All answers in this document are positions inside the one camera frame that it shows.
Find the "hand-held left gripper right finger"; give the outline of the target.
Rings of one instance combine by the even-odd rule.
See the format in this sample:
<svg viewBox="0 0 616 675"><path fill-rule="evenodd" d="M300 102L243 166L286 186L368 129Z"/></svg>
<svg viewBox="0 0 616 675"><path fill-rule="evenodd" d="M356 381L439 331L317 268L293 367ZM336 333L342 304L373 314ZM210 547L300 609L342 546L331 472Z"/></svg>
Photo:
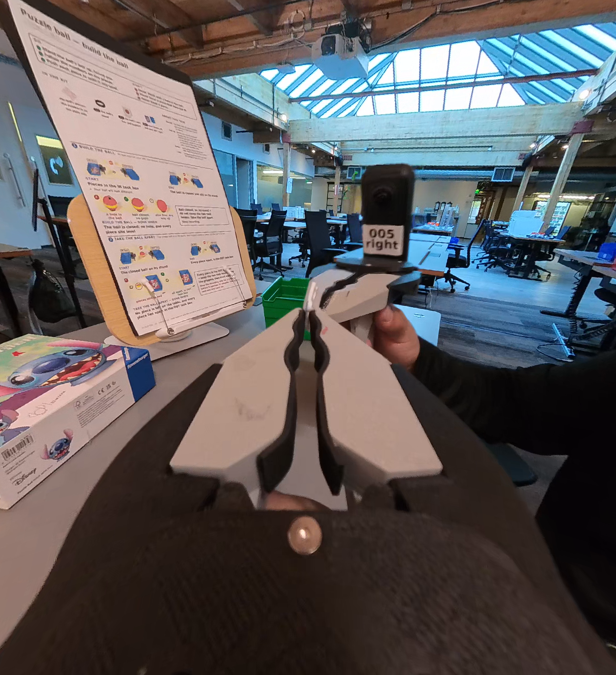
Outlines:
<svg viewBox="0 0 616 675"><path fill-rule="evenodd" d="M404 385L408 373L322 310L309 313L315 351L316 427L328 488L359 494L371 485L433 477L442 463Z"/></svg>

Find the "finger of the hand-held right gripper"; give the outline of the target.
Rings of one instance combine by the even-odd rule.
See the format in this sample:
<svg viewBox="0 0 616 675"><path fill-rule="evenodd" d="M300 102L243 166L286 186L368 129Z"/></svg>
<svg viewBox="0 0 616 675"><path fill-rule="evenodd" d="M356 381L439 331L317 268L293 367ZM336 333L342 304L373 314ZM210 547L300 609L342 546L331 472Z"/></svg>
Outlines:
<svg viewBox="0 0 616 675"><path fill-rule="evenodd" d="M351 276L351 271L334 267L309 279L304 298L304 311L309 313L318 308L325 308L335 292L335 285Z"/></svg>
<svg viewBox="0 0 616 675"><path fill-rule="evenodd" d="M394 277L359 277L335 290L323 311L338 323L372 315L388 304L393 282Z"/></svg>

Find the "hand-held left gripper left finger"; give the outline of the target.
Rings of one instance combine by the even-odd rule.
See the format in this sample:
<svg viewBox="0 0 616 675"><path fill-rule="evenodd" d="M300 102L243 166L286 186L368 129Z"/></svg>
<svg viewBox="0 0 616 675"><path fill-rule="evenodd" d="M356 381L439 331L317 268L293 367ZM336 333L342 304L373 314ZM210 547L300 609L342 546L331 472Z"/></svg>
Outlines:
<svg viewBox="0 0 616 675"><path fill-rule="evenodd" d="M227 357L170 466L270 493L293 463L305 313L294 309Z"/></svg>

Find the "cartoon printed puzzle box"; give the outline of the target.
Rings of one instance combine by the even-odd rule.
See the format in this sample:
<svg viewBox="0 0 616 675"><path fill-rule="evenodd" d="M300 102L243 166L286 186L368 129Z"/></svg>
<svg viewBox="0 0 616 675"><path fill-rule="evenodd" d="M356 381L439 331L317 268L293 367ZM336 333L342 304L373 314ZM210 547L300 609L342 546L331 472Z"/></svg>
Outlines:
<svg viewBox="0 0 616 675"><path fill-rule="evenodd" d="M0 509L155 386L142 348L28 334L0 344Z"/></svg>

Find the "person's right hand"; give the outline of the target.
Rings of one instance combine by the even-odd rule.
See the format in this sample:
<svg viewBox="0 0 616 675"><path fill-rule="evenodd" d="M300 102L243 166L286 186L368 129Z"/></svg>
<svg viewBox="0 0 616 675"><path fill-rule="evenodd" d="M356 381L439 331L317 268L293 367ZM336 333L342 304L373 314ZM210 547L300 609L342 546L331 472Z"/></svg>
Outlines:
<svg viewBox="0 0 616 675"><path fill-rule="evenodd" d="M420 340L404 313L387 305L373 316L373 349L393 365L412 371L419 358Z"/></svg>

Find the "black office chair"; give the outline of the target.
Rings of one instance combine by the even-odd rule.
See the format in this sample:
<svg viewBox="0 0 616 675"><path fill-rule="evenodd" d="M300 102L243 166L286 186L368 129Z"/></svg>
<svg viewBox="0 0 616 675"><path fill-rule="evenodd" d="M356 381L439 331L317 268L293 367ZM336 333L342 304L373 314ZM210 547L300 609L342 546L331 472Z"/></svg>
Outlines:
<svg viewBox="0 0 616 675"><path fill-rule="evenodd" d="M304 217L309 248L309 262L305 277L309 278L315 268L330 264L335 257L345 254L346 250L332 246L326 213L305 211Z"/></svg>
<svg viewBox="0 0 616 675"><path fill-rule="evenodd" d="M284 277L281 264L282 232L287 214L283 210L272 210L267 222L258 221L256 231L261 233L254 241L255 262L253 269L258 272L257 278L263 281L263 270L269 269Z"/></svg>
<svg viewBox="0 0 616 675"><path fill-rule="evenodd" d="M471 249L477 236L481 233L484 227L490 224L488 219L482 219L481 223L478 225L475 233L473 234L472 239L469 241L465 250L458 249L458 245L449 246L448 252L450 255L447 257L447 269L444 272L444 281L450 285L449 292L455 293L455 285L457 282L464 284L464 290L468 291L470 289L470 283L464 281L460 277L457 277L453 270L454 269L468 269L471 265Z"/></svg>

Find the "green plastic bin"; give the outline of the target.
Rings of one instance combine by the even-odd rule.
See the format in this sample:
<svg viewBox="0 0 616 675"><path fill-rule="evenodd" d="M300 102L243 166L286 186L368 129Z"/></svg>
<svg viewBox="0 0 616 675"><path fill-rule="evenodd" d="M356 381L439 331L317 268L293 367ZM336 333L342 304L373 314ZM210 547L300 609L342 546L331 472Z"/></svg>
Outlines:
<svg viewBox="0 0 616 675"><path fill-rule="evenodd" d="M310 279L279 277L263 291L265 327L270 328L294 309L303 309Z"/></svg>

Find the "white ceiling projector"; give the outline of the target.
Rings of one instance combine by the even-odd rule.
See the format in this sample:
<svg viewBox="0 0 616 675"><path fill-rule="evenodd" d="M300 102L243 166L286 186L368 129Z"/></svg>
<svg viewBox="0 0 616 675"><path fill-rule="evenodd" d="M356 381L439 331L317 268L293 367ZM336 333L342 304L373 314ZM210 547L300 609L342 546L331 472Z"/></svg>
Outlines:
<svg viewBox="0 0 616 675"><path fill-rule="evenodd" d="M313 64L330 80L366 79L369 57L359 36L325 34L312 44Z"/></svg>

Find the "white power strip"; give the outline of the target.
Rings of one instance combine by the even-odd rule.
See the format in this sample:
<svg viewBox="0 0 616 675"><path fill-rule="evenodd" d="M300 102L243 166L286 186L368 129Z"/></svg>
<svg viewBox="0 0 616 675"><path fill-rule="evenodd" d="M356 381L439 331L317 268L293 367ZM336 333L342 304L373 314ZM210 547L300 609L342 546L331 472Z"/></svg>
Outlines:
<svg viewBox="0 0 616 675"><path fill-rule="evenodd" d="M561 332L556 323L552 324L552 331L554 332L554 340L551 345L558 348L562 354L557 360L564 360L566 362L574 361L575 352L572 346L569 345L568 338Z"/></svg>

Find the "grey office desk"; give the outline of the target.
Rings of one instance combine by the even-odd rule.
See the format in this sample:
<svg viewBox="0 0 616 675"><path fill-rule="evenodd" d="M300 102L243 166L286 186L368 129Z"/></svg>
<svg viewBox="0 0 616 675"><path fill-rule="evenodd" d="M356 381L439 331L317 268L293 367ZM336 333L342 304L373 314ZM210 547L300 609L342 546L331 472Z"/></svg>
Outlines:
<svg viewBox="0 0 616 675"><path fill-rule="evenodd" d="M559 328L568 338L575 355L616 349L616 305L611 307L612 312L608 316L583 315L579 311L585 292L594 279L599 280L600 289L608 291L616 300L616 271L609 265L597 264L595 252L558 249L557 255L561 265L575 272L571 299L563 312L541 310L540 313L566 322Z"/></svg>

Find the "laminated instruction sheet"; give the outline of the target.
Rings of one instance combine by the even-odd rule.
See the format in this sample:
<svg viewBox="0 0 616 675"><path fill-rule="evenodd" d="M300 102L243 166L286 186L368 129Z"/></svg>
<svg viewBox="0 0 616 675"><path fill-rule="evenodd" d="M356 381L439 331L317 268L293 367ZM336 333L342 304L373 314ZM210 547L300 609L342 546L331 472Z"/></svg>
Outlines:
<svg viewBox="0 0 616 675"><path fill-rule="evenodd" d="M47 1L6 6L130 333L172 335L247 308L249 255L188 77Z"/></svg>

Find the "black bag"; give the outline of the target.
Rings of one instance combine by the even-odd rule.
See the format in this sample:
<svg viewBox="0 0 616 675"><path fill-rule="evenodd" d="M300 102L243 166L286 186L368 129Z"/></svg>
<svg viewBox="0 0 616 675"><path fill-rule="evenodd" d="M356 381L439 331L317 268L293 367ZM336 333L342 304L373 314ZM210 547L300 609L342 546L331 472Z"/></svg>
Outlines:
<svg viewBox="0 0 616 675"><path fill-rule="evenodd" d="M75 305L58 279L36 258L31 267L33 272L28 283L30 316L42 323L76 317Z"/></svg>

